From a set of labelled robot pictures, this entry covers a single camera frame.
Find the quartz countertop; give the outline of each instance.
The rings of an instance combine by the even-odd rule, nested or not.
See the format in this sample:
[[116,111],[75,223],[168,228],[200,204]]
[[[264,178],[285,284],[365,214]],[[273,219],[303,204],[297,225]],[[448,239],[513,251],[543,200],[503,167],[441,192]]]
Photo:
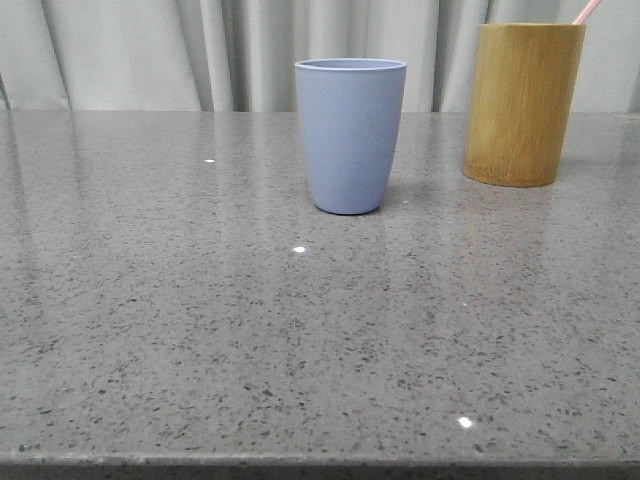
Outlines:
[[465,124],[403,115],[381,208],[336,216],[293,113],[0,112],[0,478],[637,478],[640,116],[574,114],[529,189],[462,175]]

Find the bamboo cup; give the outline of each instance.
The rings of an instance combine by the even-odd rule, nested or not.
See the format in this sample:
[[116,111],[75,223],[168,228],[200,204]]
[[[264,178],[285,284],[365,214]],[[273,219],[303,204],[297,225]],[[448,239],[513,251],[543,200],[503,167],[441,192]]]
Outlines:
[[480,26],[463,172],[537,187],[556,178],[584,25]]

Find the blue cup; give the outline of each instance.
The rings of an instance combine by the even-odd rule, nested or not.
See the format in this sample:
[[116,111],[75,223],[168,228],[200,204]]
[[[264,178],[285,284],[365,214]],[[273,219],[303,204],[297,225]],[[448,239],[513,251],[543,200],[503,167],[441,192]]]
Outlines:
[[296,63],[302,147],[313,201],[330,213],[375,210],[398,139],[407,65],[335,58]]

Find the curtain fold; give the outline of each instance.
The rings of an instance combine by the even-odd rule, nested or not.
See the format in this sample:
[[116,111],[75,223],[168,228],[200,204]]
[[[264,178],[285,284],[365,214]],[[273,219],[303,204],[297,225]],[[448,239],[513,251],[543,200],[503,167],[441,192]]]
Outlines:
[[[291,111],[293,63],[409,65],[404,111],[466,111],[478,26],[586,0],[0,0],[0,109]],[[588,21],[574,111],[640,109],[640,2]]]

